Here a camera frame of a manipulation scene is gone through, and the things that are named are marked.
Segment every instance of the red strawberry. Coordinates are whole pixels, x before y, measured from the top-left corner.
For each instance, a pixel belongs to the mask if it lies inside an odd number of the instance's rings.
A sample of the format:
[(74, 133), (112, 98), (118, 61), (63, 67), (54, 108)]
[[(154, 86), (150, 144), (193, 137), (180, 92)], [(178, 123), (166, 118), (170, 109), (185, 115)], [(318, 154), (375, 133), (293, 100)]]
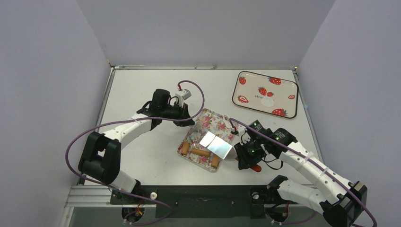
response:
[(269, 77), (269, 81), (272, 84), (277, 84), (277, 85), (281, 84), (281, 80), (279, 78)]
[(275, 115), (278, 115), (278, 116), (287, 117), (287, 112), (286, 112), (285, 109), (275, 109), (271, 113), (275, 114)]
[(241, 103), (248, 103), (248, 99), (245, 96), (238, 96), (238, 101)]
[(239, 77), (239, 83), (240, 84), (245, 84), (246, 83), (245, 77)]
[(267, 94), (267, 90), (264, 87), (260, 87), (258, 88), (259, 93), (263, 96), (265, 96)]

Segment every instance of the white wall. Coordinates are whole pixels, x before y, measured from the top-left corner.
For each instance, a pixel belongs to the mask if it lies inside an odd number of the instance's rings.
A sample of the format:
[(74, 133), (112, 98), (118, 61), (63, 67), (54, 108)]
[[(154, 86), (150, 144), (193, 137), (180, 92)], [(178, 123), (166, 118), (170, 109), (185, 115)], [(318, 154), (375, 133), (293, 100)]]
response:
[(58, 225), (77, 181), (64, 150), (95, 124), (109, 72), (74, 0), (1, 1), (1, 226)]
[(77, 0), (113, 65), (289, 67), (334, 0)]
[[(337, 0), (299, 66), (325, 163), (401, 226), (401, 1)], [(357, 223), (371, 226), (364, 215)]]

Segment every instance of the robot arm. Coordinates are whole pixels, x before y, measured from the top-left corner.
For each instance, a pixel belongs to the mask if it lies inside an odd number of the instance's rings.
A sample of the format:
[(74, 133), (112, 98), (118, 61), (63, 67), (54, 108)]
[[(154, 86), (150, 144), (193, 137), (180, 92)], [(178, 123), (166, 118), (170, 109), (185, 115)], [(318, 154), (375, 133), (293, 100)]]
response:
[[(135, 193), (140, 186), (140, 181), (126, 174), (120, 169), (121, 150), (141, 134), (153, 130), (162, 120), (158, 117), (169, 119), (189, 118), (188, 105), (184, 100), (191, 96), (189, 90), (178, 91), (175, 96), (177, 101), (170, 105), (170, 92), (157, 89), (153, 98), (148, 101), (131, 119), (156, 117), (125, 123), (104, 133), (92, 132), (87, 138), (78, 169), (98, 181), (118, 188), (125, 192)], [(174, 122), (177, 126), (194, 125), (193, 120)]]
[[(275, 193), (283, 200), (294, 201), (323, 214), (325, 220), (333, 227), (349, 227), (358, 218), (363, 209), (346, 190), (330, 179), (325, 172), (335, 175), (343, 185), (348, 185), (348, 189), (364, 204), (366, 204), (366, 186), (361, 182), (354, 184), (350, 180), (334, 173), (316, 159), (312, 152), (306, 150), (287, 130), (280, 128), (272, 132), (270, 129), (263, 128), (259, 121), (254, 121), (249, 126), (279, 143), (300, 152), (306, 158), (301, 158), (299, 155), (266, 140), (257, 133), (248, 131), (247, 133), (251, 140), (245, 144), (238, 143), (234, 146), (239, 157), (238, 165), (240, 169), (253, 166), (261, 158), (265, 157), (267, 153), (272, 154), (277, 159), (295, 168), (316, 188), (300, 185), (285, 176), (279, 175), (267, 186), (271, 193)], [(319, 164), (323, 167), (324, 171), (315, 167), (308, 159)]]

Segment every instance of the white table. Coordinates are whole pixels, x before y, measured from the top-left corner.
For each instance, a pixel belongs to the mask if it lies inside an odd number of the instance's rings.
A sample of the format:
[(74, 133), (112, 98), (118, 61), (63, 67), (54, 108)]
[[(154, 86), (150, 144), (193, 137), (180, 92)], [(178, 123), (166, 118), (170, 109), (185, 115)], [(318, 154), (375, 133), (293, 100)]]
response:
[[(125, 120), (133, 116), (157, 88), (169, 90), (172, 95), (180, 80), (196, 82), (205, 94), (205, 108), (226, 114), (244, 123), (259, 120), (265, 128), (275, 131), (284, 128), (295, 135), (306, 149), (320, 154), (312, 137), (311, 129), (298, 99), (297, 116), (285, 119), (234, 105), (231, 101), (238, 73), (242, 70), (117, 70), (111, 85), (103, 113), (102, 123)], [(294, 80), (291, 70), (250, 70), (263, 75)], [(191, 91), (186, 101), (190, 115), (199, 110), (201, 95), (191, 84), (182, 84)], [(104, 127), (100, 132), (113, 128)], [(189, 127), (176, 127), (172, 122), (163, 122), (153, 131), (141, 135), (122, 150), (121, 169), (141, 181), (142, 185), (257, 185), (268, 184), (277, 175), (284, 175), (300, 184), (310, 184), (292, 167), (284, 164), (281, 170), (271, 170), (260, 162), (262, 171), (238, 170), (235, 160), (223, 160), (215, 173), (191, 163), (177, 154), (177, 148)]]

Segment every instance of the bolt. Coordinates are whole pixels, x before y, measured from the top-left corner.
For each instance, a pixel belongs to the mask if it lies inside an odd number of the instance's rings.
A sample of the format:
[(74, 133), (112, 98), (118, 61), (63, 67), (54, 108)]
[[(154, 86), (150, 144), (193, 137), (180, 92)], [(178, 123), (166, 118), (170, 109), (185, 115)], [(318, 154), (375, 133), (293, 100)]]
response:
[(152, 192), (151, 194), (150, 194), (150, 199), (151, 200), (155, 200), (157, 198), (157, 193), (156, 192)]
[(257, 193), (257, 192), (252, 193), (252, 198), (254, 200), (257, 200), (259, 198), (259, 193)]

